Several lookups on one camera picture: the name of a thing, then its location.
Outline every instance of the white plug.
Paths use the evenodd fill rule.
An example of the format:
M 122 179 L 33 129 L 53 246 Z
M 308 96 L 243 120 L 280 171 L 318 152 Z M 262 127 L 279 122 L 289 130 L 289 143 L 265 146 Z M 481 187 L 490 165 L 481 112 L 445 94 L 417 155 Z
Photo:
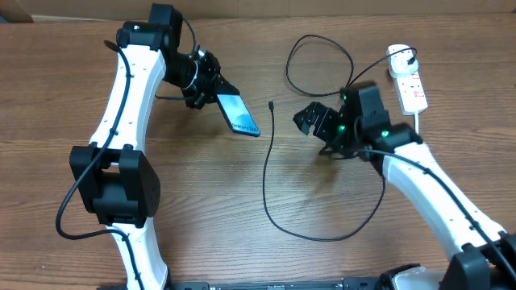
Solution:
M 409 48 L 409 46 L 405 44 L 391 45 L 387 49 L 387 55 L 404 48 Z M 406 50 L 391 56 L 389 58 L 389 72 L 391 77 L 393 77 L 402 114 L 414 116 L 414 129 L 419 134 L 419 113 L 428 108 L 428 103 L 421 78 L 419 77 L 418 61 L 416 60 L 413 64 L 408 64 L 408 60 L 413 56 L 412 50 Z
M 394 44 L 387 48 L 387 55 L 399 52 L 402 49 L 410 48 L 405 44 Z M 389 58 L 389 73 L 393 78 L 408 77 L 416 73 L 419 69 L 419 62 L 415 60 L 414 63 L 409 64 L 409 60 L 414 56 L 411 49 L 399 52 Z

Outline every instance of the white cord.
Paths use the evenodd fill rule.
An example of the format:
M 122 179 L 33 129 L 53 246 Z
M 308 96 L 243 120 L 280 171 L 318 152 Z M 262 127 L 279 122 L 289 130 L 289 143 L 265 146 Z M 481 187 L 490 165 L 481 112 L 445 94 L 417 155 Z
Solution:
M 419 135 L 419 113 L 416 112 L 414 114 L 414 129 L 416 130 L 416 134 Z

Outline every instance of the wooden table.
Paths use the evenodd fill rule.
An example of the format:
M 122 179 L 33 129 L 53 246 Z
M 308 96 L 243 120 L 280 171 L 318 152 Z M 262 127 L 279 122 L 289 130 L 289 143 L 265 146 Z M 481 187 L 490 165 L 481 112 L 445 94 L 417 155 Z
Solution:
M 93 289 L 123 284 L 126 274 L 112 237 L 61 238 L 56 211 L 73 176 L 69 152 L 87 144 L 110 94 L 114 40 L 122 23 L 0 26 L 0 288 Z M 341 43 L 361 70 L 390 44 L 418 48 L 430 108 L 423 138 L 453 180 L 493 220 L 516 231 L 516 15 L 356 16 L 231 19 L 193 22 L 223 75 L 243 94 L 259 138 L 232 134 L 216 105 L 190 110 L 156 100 L 147 156 L 161 180 L 156 231 L 175 281 L 210 283 L 335 280 L 376 276 L 404 263 L 445 269 L 447 260 L 426 223 L 388 186 L 376 216 L 343 242 L 309 242 L 283 234 L 265 216 L 261 174 L 271 134 L 267 101 L 276 105 L 277 138 L 268 167 L 271 214 L 312 236 L 354 230 L 381 191 L 380 177 L 359 160 L 317 157 L 323 143 L 306 137 L 293 115 L 314 99 L 294 92 L 285 61 L 300 36 Z M 181 45 L 191 41 L 183 30 Z M 386 72 L 374 80 L 394 123 L 403 117 Z M 309 40 L 292 63 L 302 88 L 343 85 L 346 57 Z M 169 84 L 161 95 L 179 91 Z M 338 105 L 336 96 L 318 98 Z M 75 196 L 64 214 L 70 233 L 101 229 Z

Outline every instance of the wooden surface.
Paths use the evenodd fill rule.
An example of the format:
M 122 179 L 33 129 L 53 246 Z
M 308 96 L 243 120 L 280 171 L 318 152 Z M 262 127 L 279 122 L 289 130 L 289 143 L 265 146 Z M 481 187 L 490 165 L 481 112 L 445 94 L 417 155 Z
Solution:
M 123 284 L 112 237 L 61 238 L 56 211 L 73 183 L 69 152 L 95 131 L 114 80 L 114 40 L 121 23 L 0 26 L 0 289 L 93 289 Z M 156 100 L 147 156 L 161 181 L 156 231 L 175 281 L 257 282 L 376 276 L 404 263 L 444 269 L 447 260 L 426 223 L 388 186 L 376 216 L 343 242 L 309 242 L 275 229 L 265 216 L 261 174 L 271 133 L 267 101 L 276 105 L 277 138 L 268 167 L 271 214 L 285 228 L 312 236 L 354 230 L 381 191 L 380 177 L 359 160 L 316 157 L 293 115 L 314 99 L 284 77 L 300 36 L 341 43 L 361 70 L 390 44 L 418 48 L 430 108 L 423 138 L 436 158 L 493 220 L 516 231 L 516 15 L 382 16 L 312 19 L 198 20 L 200 44 L 236 84 L 261 129 L 232 134 L 216 105 L 190 110 Z M 191 42 L 184 30 L 182 49 Z M 387 64 L 374 80 L 393 122 L 401 116 Z M 349 63 L 335 48 L 310 40 L 292 63 L 302 88 L 343 85 Z M 162 84 L 161 95 L 179 93 Z M 338 105 L 336 96 L 319 98 Z M 77 196 L 64 214 L 69 233 L 102 228 Z

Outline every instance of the white power strip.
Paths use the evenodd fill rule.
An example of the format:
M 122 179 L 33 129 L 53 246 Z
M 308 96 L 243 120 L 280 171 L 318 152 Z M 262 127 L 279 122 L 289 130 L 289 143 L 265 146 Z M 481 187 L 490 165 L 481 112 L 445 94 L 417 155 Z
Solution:
M 391 45 L 387 49 L 387 54 L 404 48 L 409 48 L 409 46 L 405 44 Z M 397 99 L 402 108 L 402 114 L 405 116 L 414 115 L 414 129 L 418 133 L 418 115 L 428 108 L 428 103 L 421 78 L 419 77 L 418 61 L 416 60 L 413 64 L 408 64 L 407 61 L 413 54 L 410 50 L 405 52 L 398 53 L 389 58 L 389 73 L 394 80 L 394 87 L 396 88 Z

